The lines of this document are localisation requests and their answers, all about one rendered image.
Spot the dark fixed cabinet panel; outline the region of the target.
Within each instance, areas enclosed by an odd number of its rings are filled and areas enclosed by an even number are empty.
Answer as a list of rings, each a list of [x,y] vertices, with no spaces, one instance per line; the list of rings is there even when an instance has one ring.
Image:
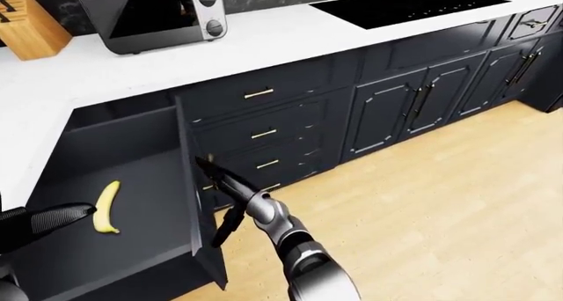
[[[447,59],[479,49],[486,41],[481,34],[426,33],[394,42],[387,68],[401,70],[427,62]]]

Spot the black silver toaster oven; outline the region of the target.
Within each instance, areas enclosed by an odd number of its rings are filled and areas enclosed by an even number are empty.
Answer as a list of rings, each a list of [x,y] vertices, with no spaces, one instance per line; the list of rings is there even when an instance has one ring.
[[[117,55],[221,39],[223,0],[80,0],[103,43]]]

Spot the small dark drawer front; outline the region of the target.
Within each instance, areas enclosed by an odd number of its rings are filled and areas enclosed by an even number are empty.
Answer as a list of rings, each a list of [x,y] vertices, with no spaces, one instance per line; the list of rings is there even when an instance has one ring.
[[[545,33],[561,13],[562,6],[556,4],[537,10],[517,13],[502,36],[502,43],[517,41]]]

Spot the yellow banana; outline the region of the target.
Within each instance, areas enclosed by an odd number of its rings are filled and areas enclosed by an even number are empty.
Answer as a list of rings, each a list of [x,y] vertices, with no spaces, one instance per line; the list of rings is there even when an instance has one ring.
[[[119,192],[121,183],[119,181],[112,181],[108,184],[96,202],[96,212],[92,216],[92,223],[95,231],[107,234],[119,234],[119,229],[116,229],[111,224],[111,208],[113,205],[114,197]]]

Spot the wooden knife block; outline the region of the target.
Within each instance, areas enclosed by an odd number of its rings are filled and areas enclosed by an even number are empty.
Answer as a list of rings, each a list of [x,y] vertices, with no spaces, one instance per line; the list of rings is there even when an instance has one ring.
[[[58,55],[71,34],[35,0],[0,0],[0,41],[19,60]]]

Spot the black induction cooktop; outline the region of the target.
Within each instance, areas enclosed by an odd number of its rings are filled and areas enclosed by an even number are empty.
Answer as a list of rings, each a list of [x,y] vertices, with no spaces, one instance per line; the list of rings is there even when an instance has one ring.
[[[507,0],[334,0],[311,6],[365,30],[476,10]]]

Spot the large dark drawer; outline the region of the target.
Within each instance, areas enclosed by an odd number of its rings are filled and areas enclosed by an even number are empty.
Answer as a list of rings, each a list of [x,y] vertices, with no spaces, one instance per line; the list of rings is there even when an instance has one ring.
[[[198,170],[180,102],[67,131],[26,206],[97,202],[120,182],[111,208],[118,234],[90,218],[8,256],[30,301],[168,301],[228,279],[213,202],[196,189]]]

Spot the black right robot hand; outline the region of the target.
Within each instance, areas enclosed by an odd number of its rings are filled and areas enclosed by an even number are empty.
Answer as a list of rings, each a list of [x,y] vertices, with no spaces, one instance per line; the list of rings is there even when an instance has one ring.
[[[204,158],[195,158],[195,162],[213,182],[215,189],[233,200],[232,208],[227,210],[211,243],[214,248],[218,248],[242,223],[248,203],[254,195],[260,192],[260,189],[236,173]]]

